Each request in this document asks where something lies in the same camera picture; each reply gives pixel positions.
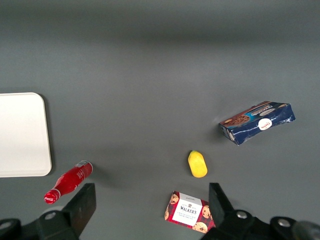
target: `red packaging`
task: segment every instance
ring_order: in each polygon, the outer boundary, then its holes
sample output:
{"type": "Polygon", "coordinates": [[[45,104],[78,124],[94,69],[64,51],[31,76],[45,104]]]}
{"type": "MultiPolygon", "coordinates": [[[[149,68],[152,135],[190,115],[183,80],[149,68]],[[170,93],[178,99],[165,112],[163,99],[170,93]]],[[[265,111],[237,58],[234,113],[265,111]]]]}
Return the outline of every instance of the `red packaging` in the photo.
{"type": "Polygon", "coordinates": [[[172,193],[164,219],[204,234],[216,226],[207,201],[178,191],[172,193]]]}
{"type": "Polygon", "coordinates": [[[61,196],[73,192],[93,171],[88,161],[81,161],[57,180],[55,186],[44,195],[47,204],[54,204],[61,196]]]}

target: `cookie image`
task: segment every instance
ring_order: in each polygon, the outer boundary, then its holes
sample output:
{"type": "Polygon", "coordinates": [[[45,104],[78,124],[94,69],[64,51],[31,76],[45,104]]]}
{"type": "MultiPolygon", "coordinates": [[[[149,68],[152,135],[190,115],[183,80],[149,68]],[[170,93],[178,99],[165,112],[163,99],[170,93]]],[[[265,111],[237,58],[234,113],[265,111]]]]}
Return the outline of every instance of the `cookie image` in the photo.
{"type": "Polygon", "coordinates": [[[193,230],[206,234],[208,232],[208,227],[203,222],[197,222],[193,227],[193,230]]]}
{"type": "Polygon", "coordinates": [[[230,126],[238,126],[238,125],[242,125],[245,124],[246,122],[248,122],[250,120],[250,117],[247,115],[240,115],[240,116],[236,116],[233,119],[228,119],[226,121],[224,121],[223,125],[225,125],[226,127],[230,127],[230,126]]]}
{"type": "Polygon", "coordinates": [[[165,213],[164,213],[164,220],[167,220],[169,218],[169,206],[166,207],[165,213]]]}
{"type": "Polygon", "coordinates": [[[206,219],[210,218],[211,220],[213,219],[210,213],[210,209],[208,205],[205,205],[202,208],[202,216],[205,217],[206,219]]]}
{"type": "Polygon", "coordinates": [[[179,201],[179,197],[176,194],[172,194],[170,204],[176,204],[179,201]]]}

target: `red bottle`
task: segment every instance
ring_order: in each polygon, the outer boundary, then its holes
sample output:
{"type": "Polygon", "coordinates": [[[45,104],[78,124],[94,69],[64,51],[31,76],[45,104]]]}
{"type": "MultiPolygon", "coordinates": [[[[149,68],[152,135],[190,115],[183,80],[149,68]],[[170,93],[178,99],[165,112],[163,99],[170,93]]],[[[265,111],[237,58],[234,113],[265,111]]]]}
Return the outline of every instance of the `red bottle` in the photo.
{"type": "Polygon", "coordinates": [[[93,166],[90,162],[79,162],[72,169],[59,177],[55,186],[44,195],[44,201],[47,204],[54,204],[61,196],[74,191],[79,184],[92,173],[92,171],[93,166]]]}

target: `box label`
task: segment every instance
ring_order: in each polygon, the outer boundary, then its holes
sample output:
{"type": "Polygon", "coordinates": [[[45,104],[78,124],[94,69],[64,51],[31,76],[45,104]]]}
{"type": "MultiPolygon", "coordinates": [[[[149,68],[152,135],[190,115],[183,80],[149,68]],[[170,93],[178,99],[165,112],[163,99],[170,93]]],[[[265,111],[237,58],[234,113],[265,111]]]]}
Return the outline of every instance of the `box label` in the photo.
{"type": "Polygon", "coordinates": [[[176,206],[172,220],[194,226],[202,210],[200,199],[180,193],[180,200],[176,206]]]}

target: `white plate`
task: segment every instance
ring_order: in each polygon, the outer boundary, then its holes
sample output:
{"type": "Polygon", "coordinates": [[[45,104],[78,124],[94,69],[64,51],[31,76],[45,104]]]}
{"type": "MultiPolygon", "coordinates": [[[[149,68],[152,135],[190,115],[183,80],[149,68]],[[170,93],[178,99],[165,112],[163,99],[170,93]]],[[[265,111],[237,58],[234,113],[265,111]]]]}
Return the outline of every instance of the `white plate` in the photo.
{"type": "Polygon", "coordinates": [[[0,94],[0,177],[45,176],[51,167],[42,97],[0,94]]]}

